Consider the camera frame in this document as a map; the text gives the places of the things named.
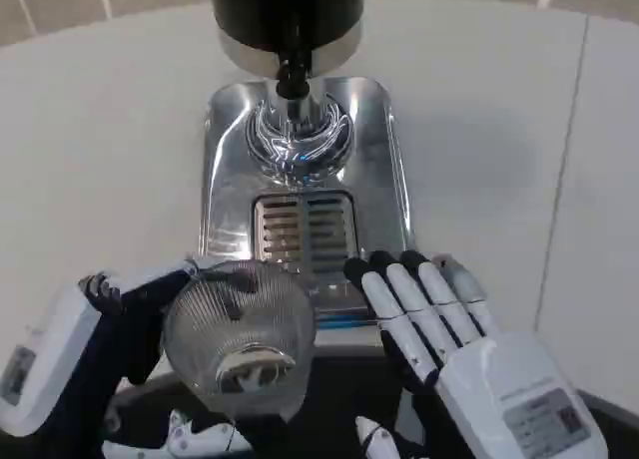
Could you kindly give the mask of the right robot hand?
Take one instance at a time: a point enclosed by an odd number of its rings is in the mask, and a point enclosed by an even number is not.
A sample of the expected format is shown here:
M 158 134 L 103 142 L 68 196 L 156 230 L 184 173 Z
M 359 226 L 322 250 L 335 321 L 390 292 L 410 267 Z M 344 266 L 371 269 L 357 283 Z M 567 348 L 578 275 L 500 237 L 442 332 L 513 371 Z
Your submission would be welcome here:
M 478 281 L 449 255 L 384 250 L 351 258 L 388 362 L 424 436 L 355 420 L 367 458 L 605 458 L 584 400 L 531 332 L 505 331 Z

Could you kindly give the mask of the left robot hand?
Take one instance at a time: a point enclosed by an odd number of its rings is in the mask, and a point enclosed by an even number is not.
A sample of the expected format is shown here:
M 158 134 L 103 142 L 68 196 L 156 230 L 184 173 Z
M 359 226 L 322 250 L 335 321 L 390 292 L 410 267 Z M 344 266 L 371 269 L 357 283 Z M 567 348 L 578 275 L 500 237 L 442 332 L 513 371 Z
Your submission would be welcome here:
M 245 269 L 218 270 L 203 257 L 63 287 L 2 370 L 2 431 L 67 448 L 95 440 L 121 380 L 141 385 L 159 362 L 166 309 L 200 279 L 257 290 Z

